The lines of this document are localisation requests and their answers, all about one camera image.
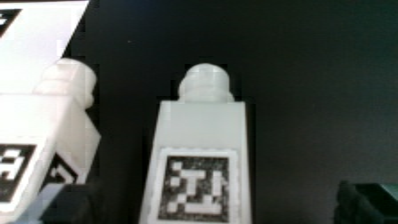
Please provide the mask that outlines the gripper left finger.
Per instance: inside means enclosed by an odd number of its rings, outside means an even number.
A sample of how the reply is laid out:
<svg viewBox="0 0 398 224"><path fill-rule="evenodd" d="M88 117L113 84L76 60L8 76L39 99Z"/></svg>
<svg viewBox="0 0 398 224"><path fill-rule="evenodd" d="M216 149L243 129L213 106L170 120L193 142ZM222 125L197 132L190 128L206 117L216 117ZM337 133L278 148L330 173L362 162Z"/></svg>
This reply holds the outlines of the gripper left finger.
<svg viewBox="0 0 398 224"><path fill-rule="evenodd" d="M94 224L88 187L76 184L47 184L42 189L47 202L39 221L42 224Z"/></svg>

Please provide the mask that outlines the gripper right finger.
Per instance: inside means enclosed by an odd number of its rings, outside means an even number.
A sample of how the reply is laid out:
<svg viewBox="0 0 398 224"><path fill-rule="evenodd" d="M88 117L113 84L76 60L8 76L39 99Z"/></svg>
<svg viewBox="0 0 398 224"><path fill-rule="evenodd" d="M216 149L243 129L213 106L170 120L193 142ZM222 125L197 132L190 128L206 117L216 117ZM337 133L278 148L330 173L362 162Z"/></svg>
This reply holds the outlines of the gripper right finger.
<svg viewBox="0 0 398 224"><path fill-rule="evenodd" d="M342 181L335 199L335 224L398 224L398 183Z"/></svg>

